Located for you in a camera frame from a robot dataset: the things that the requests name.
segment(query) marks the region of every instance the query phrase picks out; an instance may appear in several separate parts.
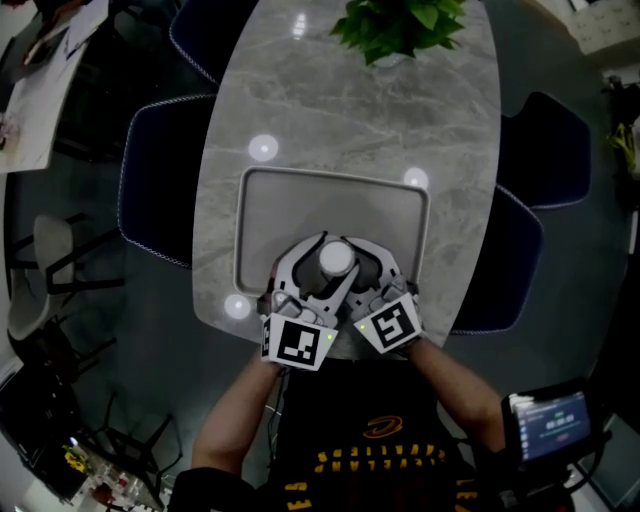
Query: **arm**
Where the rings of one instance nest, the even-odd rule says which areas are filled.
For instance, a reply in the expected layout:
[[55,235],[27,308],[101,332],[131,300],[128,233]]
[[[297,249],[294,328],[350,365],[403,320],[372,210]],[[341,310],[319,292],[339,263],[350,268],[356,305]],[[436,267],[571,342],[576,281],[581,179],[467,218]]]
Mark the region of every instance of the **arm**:
[[408,348],[409,360],[431,384],[453,420],[493,452],[505,447],[500,397],[480,377],[426,338]]
[[263,363],[260,353],[255,354],[202,425],[193,445],[192,468],[240,476],[279,371],[278,365]]

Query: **wire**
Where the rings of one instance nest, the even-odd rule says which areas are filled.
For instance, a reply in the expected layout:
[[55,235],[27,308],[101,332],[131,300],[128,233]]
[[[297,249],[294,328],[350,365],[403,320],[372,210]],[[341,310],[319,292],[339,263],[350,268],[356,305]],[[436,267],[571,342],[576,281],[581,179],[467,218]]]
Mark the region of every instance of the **wire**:
[[280,389],[278,390],[278,398],[276,400],[276,406],[275,408],[272,408],[271,406],[265,406],[269,409],[273,410],[273,414],[271,415],[271,418],[269,418],[269,423],[267,423],[267,443],[269,443],[269,460],[270,460],[270,464],[269,467],[271,467],[273,465],[273,463],[276,460],[276,457],[273,453],[273,441],[275,441],[275,436],[272,436],[272,430],[273,430],[273,423],[274,423],[274,419],[276,416],[282,416],[282,413],[279,412],[280,409],[280,400],[282,398],[282,392],[284,390],[284,380],[286,378],[286,376],[289,374],[289,369],[287,368],[283,368],[281,371],[281,375],[282,378],[280,380]]
[[273,407],[271,407],[270,405],[265,405],[265,408],[269,409],[270,411],[275,412],[278,416],[282,416],[282,413],[280,411],[276,411]]
[[574,484],[571,487],[567,487],[566,492],[568,492],[569,494],[573,494],[578,489],[580,489],[583,485],[586,485],[587,482],[589,482],[589,480],[591,480],[591,477],[593,476],[593,474],[596,472],[596,469],[598,469],[598,466],[600,465],[600,461],[602,460],[603,453],[604,453],[604,443],[596,451],[595,458],[593,459],[593,464],[591,465],[591,468],[589,468],[589,471],[587,471],[584,477],[582,477],[582,480],[580,480],[577,484]]

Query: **oval table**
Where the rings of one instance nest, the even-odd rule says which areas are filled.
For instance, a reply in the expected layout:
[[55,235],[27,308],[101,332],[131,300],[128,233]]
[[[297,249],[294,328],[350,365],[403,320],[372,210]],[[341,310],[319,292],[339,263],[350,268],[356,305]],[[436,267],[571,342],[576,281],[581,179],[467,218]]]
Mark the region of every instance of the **oval table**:
[[[401,182],[417,167],[431,211],[419,280],[421,313],[442,345],[462,305],[489,218],[500,147],[500,85],[491,26],[468,0],[460,48],[417,52],[391,68],[366,67],[330,36],[345,0],[260,0],[224,76],[202,156],[193,230],[193,297],[203,322],[261,341],[255,298],[234,320],[233,284],[240,176],[267,165]],[[260,163],[259,135],[278,149]],[[265,287],[268,276],[265,276]],[[364,339],[336,340],[329,357],[370,354]]]

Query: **gray tray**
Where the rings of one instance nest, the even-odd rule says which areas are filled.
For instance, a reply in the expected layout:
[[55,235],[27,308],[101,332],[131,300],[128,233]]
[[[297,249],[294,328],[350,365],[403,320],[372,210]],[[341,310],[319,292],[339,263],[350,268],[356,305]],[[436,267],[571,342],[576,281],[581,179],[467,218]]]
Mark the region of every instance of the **gray tray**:
[[358,176],[252,167],[242,175],[234,284],[259,296],[274,261],[294,244],[328,231],[388,248],[403,274],[420,276],[429,217],[425,190]]

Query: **gray floor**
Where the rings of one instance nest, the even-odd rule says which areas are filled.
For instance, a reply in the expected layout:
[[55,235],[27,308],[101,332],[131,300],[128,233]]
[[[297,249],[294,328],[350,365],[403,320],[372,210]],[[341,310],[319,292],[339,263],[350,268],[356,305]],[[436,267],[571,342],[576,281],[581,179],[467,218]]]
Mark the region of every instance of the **gray floor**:
[[[599,73],[568,35],[517,0],[487,0],[502,80],[503,111],[515,114],[533,90],[543,90],[578,112],[593,137],[593,182],[583,204],[541,213],[546,247],[527,309],[509,333],[453,337],[446,350],[493,383],[500,393],[585,375],[595,363],[625,267],[627,224],[615,204],[613,157],[605,144],[608,123]],[[203,85],[179,59],[166,57],[158,97],[199,92]],[[14,239],[30,234],[37,214],[93,216],[90,236],[115,225],[117,163],[88,165],[57,155],[46,172],[15,180]],[[87,274],[124,275],[119,290],[74,299],[67,329],[78,349],[116,336],[118,344],[82,377],[76,391],[85,420],[98,426],[112,390],[121,404],[115,422],[138,436],[163,415],[178,420],[188,465],[190,444],[207,411],[248,360],[255,345],[218,332],[194,315],[189,271],[123,242],[104,248]],[[177,450],[164,436],[161,463]],[[265,429],[259,433],[245,476],[259,484],[268,461]]]

